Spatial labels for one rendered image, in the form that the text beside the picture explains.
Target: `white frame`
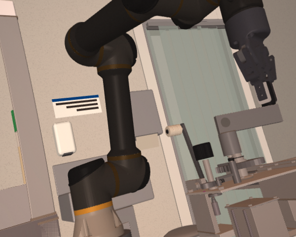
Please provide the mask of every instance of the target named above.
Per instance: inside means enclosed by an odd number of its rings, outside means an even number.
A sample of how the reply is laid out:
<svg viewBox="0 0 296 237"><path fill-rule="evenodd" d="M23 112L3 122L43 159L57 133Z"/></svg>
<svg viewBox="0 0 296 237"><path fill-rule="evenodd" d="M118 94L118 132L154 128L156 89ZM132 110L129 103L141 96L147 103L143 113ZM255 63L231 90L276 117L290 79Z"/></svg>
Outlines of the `white frame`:
<svg viewBox="0 0 296 237"><path fill-rule="evenodd" d="M153 17L152 19L168 19L168 17ZM217 8L215 11L213 11L210 15L208 15L205 19L222 19L222 15L220 13L220 9ZM149 48L148 48L148 40L145 35L144 26L146 24L140 24L139 26L134 28L134 36L136 40L136 44L138 47L138 53L140 55L144 75L146 78L147 87L149 90L153 90L156 105L158 109L158 113L160 116L161 126L165 128L168 126L166 115L165 115L165 109L162 105L161 96L159 93L159 88L157 84L157 78L156 74L153 68L152 59L150 56ZM239 67L237 66L237 71L241 80L241 84L248 102L249 109L256 108L254 99L250 90L249 84L245 81ZM256 128L258 138L265 156L265 160L267 163L272 163L273 159L264 135L264 131L262 127ZM180 175L179 165L177 163L177 160L175 157L175 149L173 147L172 141L169 137L165 135L165 133L161 134L160 136L161 146L163 149L163 153L165 156L166 164L168 167L168 172L175 196L175 200L178 207L178 212L181 220L182 226L192 225L193 220L192 216L189 210L188 202L185 195L185 189L183 180Z"/></svg>

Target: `white sign with blue stripe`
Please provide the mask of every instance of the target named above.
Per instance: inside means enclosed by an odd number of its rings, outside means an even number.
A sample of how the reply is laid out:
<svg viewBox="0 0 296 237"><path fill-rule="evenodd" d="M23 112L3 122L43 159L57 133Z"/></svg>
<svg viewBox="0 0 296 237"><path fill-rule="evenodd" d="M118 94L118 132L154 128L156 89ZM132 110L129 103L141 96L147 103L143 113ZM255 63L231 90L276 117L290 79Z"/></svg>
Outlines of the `white sign with blue stripe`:
<svg viewBox="0 0 296 237"><path fill-rule="evenodd" d="M57 119L102 113L99 95L52 99L52 102Z"/></svg>

